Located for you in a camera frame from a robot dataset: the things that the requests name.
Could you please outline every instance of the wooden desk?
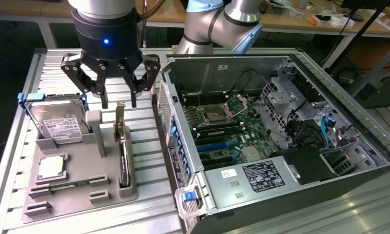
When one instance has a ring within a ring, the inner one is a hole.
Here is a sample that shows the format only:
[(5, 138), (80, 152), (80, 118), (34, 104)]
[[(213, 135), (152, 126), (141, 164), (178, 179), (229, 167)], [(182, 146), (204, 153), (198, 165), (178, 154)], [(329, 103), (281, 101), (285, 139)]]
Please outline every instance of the wooden desk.
[[(157, 0), (149, 0), (149, 8)], [(297, 5), (297, 0), (290, 0), (293, 5)], [(328, 9), (332, 8), (333, 2), (326, 0), (312, 0), (312, 2)], [(344, 9), (336, 6), (337, 12), (341, 13)], [(142, 9), (142, 0), (137, 0), (137, 10)], [(298, 9), (304, 13), (304, 18), (314, 15), (312, 10)], [(338, 55), (344, 51), (357, 32), (362, 28), (370, 15), (358, 12), (365, 18), (364, 22), (356, 22), (352, 28), (344, 30), (345, 36), (330, 58), (326, 61), (325, 67), (329, 67)], [(184, 27), (186, 12), (180, 3), (180, 0), (166, 0), (158, 12), (148, 20), (148, 26), (153, 27)], [(72, 23), (70, 6), (68, 0), (61, 3), (41, 2), (40, 0), (0, 0), (0, 20), (32, 21), (38, 24), (42, 37), (48, 48), (57, 48), (56, 40), (50, 31), (50, 23)], [(304, 34), (326, 34), (337, 35), (341, 27), (332, 26), (313, 26), (305, 19), (290, 18), (288, 15), (265, 14), (260, 22), (264, 25), (265, 32), (282, 33), (304, 33)], [(365, 37), (390, 38), (390, 31), (386, 30), (377, 23), (369, 27)]]

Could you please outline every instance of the hard drive label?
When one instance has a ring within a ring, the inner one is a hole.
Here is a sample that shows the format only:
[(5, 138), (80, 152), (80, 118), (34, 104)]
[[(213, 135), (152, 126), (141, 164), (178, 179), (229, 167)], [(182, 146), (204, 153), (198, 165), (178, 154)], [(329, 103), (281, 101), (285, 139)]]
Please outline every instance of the hard drive label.
[(46, 119), (44, 123), (53, 140), (82, 137), (77, 118)]
[(272, 161), (244, 166), (242, 169), (254, 192), (258, 193), (285, 185)]

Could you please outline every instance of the warning label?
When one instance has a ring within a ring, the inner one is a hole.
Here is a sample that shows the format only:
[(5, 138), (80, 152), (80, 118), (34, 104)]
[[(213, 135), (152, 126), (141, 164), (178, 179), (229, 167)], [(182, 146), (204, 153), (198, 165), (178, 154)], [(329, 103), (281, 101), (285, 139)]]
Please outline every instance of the warning label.
[(285, 185), (272, 161), (245, 166), (242, 169), (254, 192), (258, 193)]
[(77, 118), (60, 118), (44, 120), (48, 132), (53, 140), (81, 138), (81, 130)]

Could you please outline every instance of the green circuit board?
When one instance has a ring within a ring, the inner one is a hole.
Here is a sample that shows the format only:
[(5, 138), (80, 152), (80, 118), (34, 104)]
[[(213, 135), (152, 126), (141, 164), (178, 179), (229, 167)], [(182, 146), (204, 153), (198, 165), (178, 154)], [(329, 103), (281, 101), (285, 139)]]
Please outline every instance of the green circuit board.
[(249, 160), (242, 153), (245, 147), (253, 146), (257, 149), (258, 154), (256, 155), (260, 155), (260, 159), (268, 158), (277, 149), (266, 134), (266, 128), (260, 121), (253, 104), (248, 101), (241, 102), (237, 97), (230, 99), (226, 104), (233, 115), (245, 109), (245, 106), (246, 110), (234, 117), (229, 117), (225, 113), (224, 103), (184, 107), (188, 124), (192, 128), (244, 122), (242, 133), (201, 140), (194, 136), (197, 147), (228, 144), (225, 149), (198, 152), (206, 170), (248, 162)]

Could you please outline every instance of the floor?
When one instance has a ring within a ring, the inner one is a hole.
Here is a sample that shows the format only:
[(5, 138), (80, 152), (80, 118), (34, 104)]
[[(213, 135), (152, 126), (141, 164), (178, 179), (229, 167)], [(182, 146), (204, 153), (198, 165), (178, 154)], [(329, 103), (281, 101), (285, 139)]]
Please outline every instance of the floor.
[[(53, 24), (52, 30), (60, 48), (78, 48), (72, 24)], [(148, 47), (170, 47), (180, 42), (182, 29), (146, 29)], [(264, 33), (254, 47), (301, 47), (316, 61), (332, 48), (336, 36), (314, 36), (288, 33)], [(0, 21), (0, 158), (17, 108), (16, 96), (22, 90), (34, 48), (44, 48), (34, 23)]]

